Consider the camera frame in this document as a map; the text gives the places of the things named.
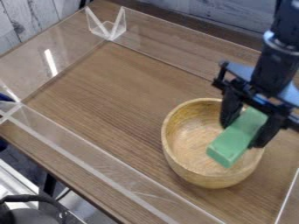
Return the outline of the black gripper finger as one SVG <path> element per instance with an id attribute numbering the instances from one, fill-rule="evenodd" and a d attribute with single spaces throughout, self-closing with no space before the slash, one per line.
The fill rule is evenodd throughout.
<path id="1" fill-rule="evenodd" d="M 286 118 L 280 114 L 272 115 L 268 118 L 266 123 L 258 130 L 258 133 L 256 134 L 249 147 L 264 148 L 285 126 L 286 126 Z"/>
<path id="2" fill-rule="evenodd" d="M 223 95 L 221 105 L 219 121 L 223 128 L 227 128 L 240 117 L 244 108 L 244 101 L 241 95 L 236 92 L 233 87 L 227 87 Z"/>

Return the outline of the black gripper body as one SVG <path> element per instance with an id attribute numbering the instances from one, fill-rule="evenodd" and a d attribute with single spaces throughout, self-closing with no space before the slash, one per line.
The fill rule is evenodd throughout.
<path id="1" fill-rule="evenodd" d="M 299 39 L 284 39 L 278 32 L 268 31 L 265 46 L 254 67 L 225 60 L 219 63 L 219 74 L 213 86 L 222 91 L 234 88 L 244 105 L 268 115 L 286 118 L 284 129 L 299 131 L 299 87 L 296 73 L 299 70 Z"/>

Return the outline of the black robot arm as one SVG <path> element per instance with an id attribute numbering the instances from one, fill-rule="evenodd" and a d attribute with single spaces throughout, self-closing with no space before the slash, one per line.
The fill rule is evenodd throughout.
<path id="1" fill-rule="evenodd" d="M 280 130 L 299 131 L 299 0 L 277 0 L 276 16 L 264 35 L 264 50 L 257 64 L 246 66 L 233 61 L 219 63 L 213 86 L 222 90 L 219 121 L 229 127 L 240 118 L 245 105 L 266 115 L 249 145 L 262 148 Z"/>

